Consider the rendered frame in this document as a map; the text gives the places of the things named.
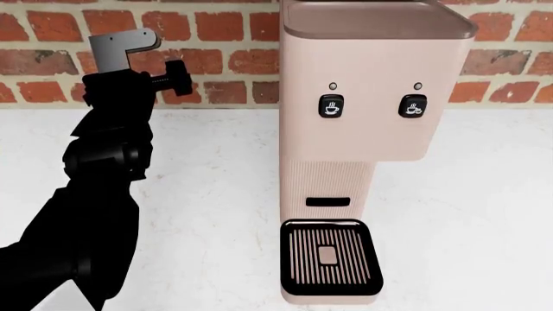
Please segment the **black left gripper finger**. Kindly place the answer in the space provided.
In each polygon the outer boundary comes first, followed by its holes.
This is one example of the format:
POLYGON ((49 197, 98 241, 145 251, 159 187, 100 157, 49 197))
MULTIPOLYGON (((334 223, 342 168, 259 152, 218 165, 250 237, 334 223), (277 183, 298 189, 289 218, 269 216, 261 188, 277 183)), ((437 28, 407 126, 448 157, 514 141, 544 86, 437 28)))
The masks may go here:
POLYGON ((193 82, 182 60, 165 62, 165 74, 151 78, 155 92, 174 90, 177 97, 191 95, 193 82))

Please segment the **pink coffee machine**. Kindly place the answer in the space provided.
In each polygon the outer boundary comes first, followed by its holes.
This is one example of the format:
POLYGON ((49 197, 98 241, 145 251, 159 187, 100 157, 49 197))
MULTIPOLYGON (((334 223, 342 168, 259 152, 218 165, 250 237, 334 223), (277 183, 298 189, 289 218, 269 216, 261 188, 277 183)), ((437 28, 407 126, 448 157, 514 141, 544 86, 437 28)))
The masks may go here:
POLYGON ((357 219, 420 160, 477 25, 438 0, 280 0, 280 221, 357 219))

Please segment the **black slotted drip tray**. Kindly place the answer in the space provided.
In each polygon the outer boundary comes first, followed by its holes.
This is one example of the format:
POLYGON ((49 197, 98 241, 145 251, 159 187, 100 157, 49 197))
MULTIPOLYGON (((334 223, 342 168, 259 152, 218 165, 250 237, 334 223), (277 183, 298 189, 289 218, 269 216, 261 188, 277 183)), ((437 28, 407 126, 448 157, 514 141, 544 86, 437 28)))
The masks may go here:
POLYGON ((305 303, 365 303, 384 285, 371 233, 357 219, 289 219, 280 256, 283 293, 305 303))

